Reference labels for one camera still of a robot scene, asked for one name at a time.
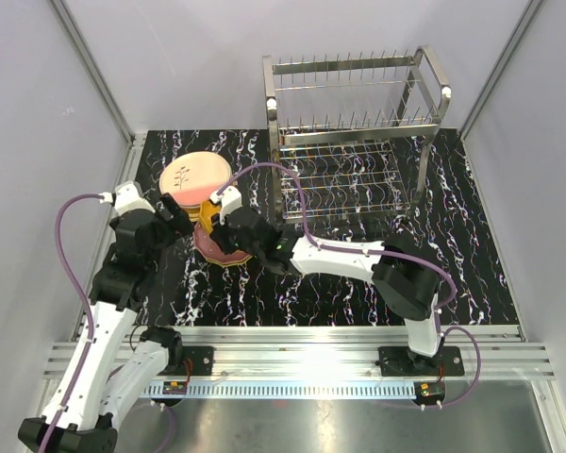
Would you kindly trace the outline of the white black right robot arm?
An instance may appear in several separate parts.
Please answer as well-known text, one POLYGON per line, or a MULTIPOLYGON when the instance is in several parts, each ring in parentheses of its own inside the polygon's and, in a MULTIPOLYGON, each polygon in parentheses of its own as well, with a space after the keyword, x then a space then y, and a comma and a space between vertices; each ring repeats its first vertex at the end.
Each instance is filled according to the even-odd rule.
POLYGON ((372 285, 404 320, 408 346, 379 360, 400 376, 435 376, 443 369, 444 339, 437 303, 441 275, 433 264, 391 243, 341 243, 272 226, 249 207, 209 214, 202 224, 223 253, 242 251, 277 275, 326 274, 372 285))

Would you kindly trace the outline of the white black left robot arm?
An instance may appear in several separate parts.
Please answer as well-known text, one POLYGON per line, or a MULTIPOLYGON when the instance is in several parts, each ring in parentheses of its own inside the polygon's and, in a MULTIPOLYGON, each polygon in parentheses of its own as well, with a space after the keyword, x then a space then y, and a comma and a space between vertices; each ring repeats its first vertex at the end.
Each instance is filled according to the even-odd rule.
POLYGON ((186 365, 182 339, 171 327, 149 327, 120 369, 114 362, 126 333, 151 292, 161 253, 192 230, 188 214, 171 196, 164 216, 127 182, 97 200, 116 212, 115 239, 89 293, 78 295, 86 313, 84 332, 42 414, 26 418, 19 440, 33 452, 111 452, 118 431, 142 391, 158 374, 186 365))

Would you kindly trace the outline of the pink dotted scalloped plate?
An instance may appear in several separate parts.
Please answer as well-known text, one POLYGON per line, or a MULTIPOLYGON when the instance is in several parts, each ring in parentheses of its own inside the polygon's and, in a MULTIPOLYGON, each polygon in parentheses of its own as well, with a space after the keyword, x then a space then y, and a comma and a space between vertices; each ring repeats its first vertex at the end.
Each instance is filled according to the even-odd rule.
POLYGON ((199 223, 195 225, 192 236, 195 249, 209 263, 226 268, 245 264, 252 259, 249 254, 240 250, 231 254, 224 253, 199 223))

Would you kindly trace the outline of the orange dotted scalloped plate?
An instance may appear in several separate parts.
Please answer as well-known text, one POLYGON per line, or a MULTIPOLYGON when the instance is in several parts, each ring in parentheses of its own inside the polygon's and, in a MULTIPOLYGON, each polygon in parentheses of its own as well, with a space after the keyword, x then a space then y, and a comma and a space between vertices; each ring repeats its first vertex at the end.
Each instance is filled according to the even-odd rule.
POLYGON ((221 204, 211 200, 204 201, 200 206, 199 223, 208 235, 211 235, 221 224, 221 204))

